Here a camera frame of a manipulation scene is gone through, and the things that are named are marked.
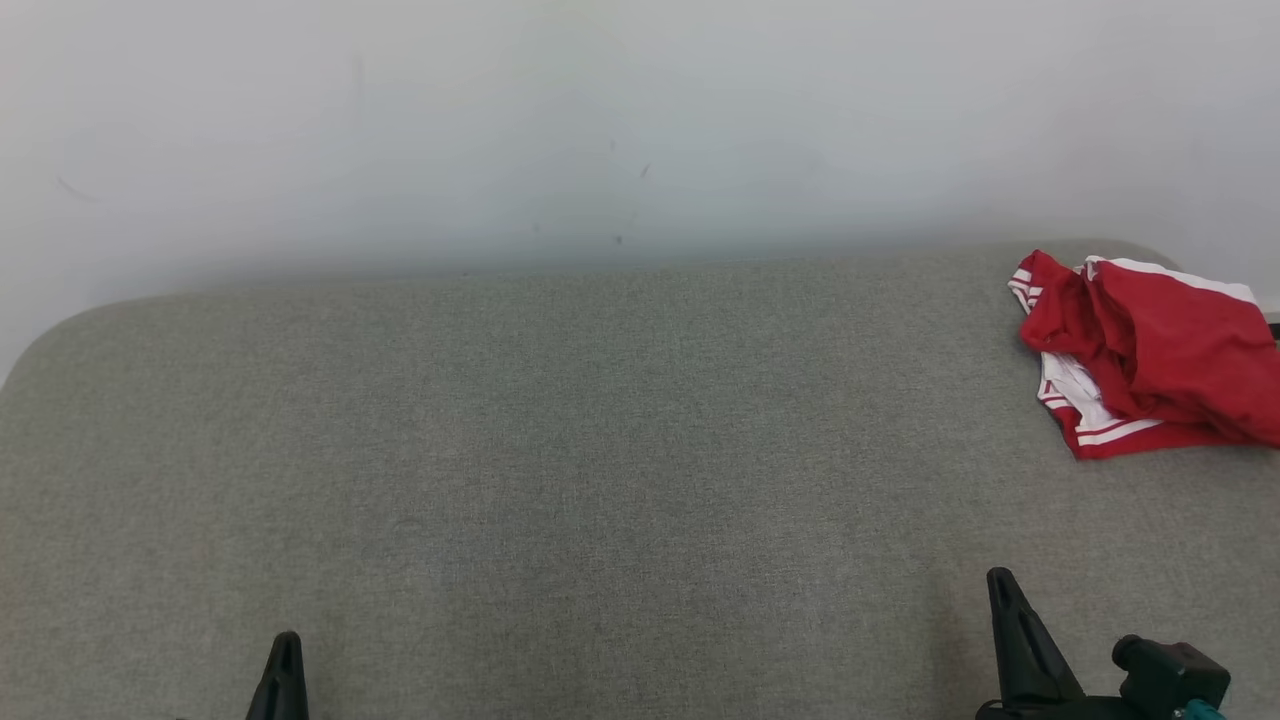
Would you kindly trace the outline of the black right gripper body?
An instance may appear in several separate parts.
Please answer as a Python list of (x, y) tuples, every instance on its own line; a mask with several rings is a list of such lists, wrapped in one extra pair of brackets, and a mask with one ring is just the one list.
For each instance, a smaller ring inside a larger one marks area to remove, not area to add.
[(1059, 698), (1007, 696), (983, 703), (975, 719), (1184, 719), (1187, 696), (1172, 702), (1157, 703), (1153, 698), (1138, 702), (1123, 697), (1087, 696), (1060, 702)]

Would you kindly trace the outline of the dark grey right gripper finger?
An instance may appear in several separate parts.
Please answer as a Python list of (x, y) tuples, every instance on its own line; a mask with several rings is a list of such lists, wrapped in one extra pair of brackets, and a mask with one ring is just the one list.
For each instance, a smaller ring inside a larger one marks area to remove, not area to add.
[(1000, 698), (1005, 703), (1036, 703), (1046, 697), (1046, 680), (1030, 629), (1034, 615), (1014, 574), (992, 568), (986, 575), (989, 596)]
[(1059, 698), (1060, 701), (1085, 697), (1079, 680), (1075, 678), (1069, 662), (1053, 642), (1052, 635), (1034, 611), (1030, 620), (1030, 629), (1036, 634), (1037, 659), (1046, 680), (1046, 700)]

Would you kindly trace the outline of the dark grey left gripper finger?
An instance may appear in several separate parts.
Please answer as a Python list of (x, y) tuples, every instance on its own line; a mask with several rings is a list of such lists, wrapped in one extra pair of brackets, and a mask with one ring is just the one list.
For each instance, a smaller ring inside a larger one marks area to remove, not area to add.
[(248, 720), (308, 719), (302, 642), (296, 632), (275, 635), (246, 717)]

